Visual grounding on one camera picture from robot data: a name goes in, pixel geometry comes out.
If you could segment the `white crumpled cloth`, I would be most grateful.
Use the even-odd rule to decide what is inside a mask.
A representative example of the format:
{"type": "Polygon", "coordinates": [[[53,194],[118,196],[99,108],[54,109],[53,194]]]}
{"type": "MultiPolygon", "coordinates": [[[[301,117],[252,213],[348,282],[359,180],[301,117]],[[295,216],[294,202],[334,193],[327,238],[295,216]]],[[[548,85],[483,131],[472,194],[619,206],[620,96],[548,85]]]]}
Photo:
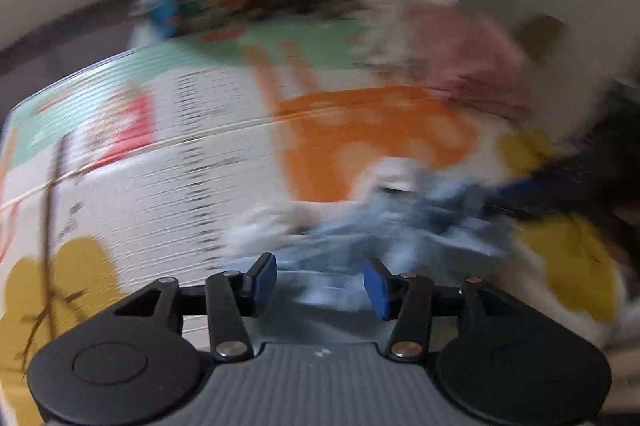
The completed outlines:
{"type": "Polygon", "coordinates": [[[355,55],[378,69],[406,67],[424,0],[359,0],[356,17],[363,26],[355,55]]]}

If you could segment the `colourful foam play mat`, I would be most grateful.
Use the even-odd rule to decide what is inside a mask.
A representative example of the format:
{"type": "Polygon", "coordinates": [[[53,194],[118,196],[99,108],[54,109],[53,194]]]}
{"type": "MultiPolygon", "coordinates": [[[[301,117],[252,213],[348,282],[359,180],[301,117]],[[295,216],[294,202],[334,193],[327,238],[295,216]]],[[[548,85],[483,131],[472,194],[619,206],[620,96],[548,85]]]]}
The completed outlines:
{"type": "Polygon", "coordinates": [[[395,322],[278,288],[217,362],[205,282],[255,207],[335,203],[385,157],[491,191],[559,149],[360,66],[352,22],[270,22],[127,53],[14,108],[1,143],[1,420],[6,425],[634,425],[637,304],[592,225],[615,211],[505,215],[497,271],[434,282],[424,362],[395,322]]]}

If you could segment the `pink folded cloth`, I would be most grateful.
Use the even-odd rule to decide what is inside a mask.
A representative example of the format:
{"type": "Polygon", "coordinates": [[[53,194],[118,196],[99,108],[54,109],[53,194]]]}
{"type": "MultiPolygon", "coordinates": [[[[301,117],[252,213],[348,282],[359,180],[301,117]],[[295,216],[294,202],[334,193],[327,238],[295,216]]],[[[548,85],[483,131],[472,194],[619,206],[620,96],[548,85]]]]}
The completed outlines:
{"type": "Polygon", "coordinates": [[[460,3],[422,0],[408,8],[408,71],[442,103],[518,120],[529,112],[529,59],[491,18],[460,3]]]}

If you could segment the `grey playpen fence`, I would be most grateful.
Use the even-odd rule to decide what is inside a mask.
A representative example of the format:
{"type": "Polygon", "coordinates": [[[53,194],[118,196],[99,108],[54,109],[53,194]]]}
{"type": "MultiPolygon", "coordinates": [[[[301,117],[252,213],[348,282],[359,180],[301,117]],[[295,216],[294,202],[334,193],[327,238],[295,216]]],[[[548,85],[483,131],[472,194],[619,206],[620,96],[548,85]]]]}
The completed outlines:
{"type": "Polygon", "coordinates": [[[73,72],[126,50],[136,0],[103,0],[42,26],[1,51],[1,115],[73,72]]]}

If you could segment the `blue drink can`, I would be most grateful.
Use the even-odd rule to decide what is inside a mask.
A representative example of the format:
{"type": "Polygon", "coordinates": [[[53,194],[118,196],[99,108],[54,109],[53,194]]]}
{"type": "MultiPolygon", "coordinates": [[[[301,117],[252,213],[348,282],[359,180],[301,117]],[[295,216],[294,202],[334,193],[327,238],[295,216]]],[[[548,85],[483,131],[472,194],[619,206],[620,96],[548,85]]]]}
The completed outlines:
{"type": "Polygon", "coordinates": [[[179,34],[179,0],[148,0],[149,20],[158,37],[170,39],[179,34]]]}

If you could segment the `light blue shirt white collar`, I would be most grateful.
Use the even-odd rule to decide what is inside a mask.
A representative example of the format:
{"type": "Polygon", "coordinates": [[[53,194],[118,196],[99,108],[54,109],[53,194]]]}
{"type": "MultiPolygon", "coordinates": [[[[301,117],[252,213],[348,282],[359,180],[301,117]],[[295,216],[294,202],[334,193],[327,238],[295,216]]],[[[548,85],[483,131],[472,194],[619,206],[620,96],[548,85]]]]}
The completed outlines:
{"type": "Polygon", "coordinates": [[[472,179],[385,157],[346,201],[282,201],[245,212],[224,235],[224,268],[273,253],[286,301],[336,311],[367,305],[361,269],[370,257],[456,286],[497,271],[512,248],[512,227],[486,207],[490,194],[472,179]]]}

